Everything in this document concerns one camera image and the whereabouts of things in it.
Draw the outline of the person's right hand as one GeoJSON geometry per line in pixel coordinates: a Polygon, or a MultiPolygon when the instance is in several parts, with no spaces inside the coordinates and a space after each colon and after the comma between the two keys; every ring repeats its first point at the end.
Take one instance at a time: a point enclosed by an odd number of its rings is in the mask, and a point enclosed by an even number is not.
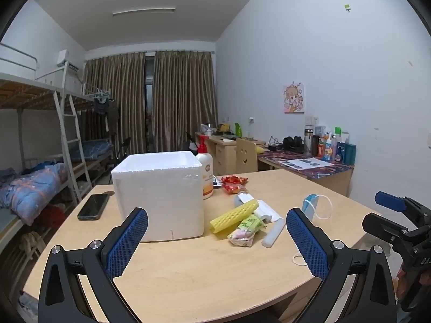
{"type": "MultiPolygon", "coordinates": [[[[421,277],[419,279],[419,283],[424,287],[429,287],[431,283],[431,274],[430,271],[425,271],[421,274],[421,277]]],[[[410,287],[410,281],[408,280],[407,275],[407,267],[404,263],[401,264],[399,271],[397,273],[397,288],[396,288],[396,296],[397,299],[403,299],[405,294],[408,291],[408,288],[410,287]]]]}

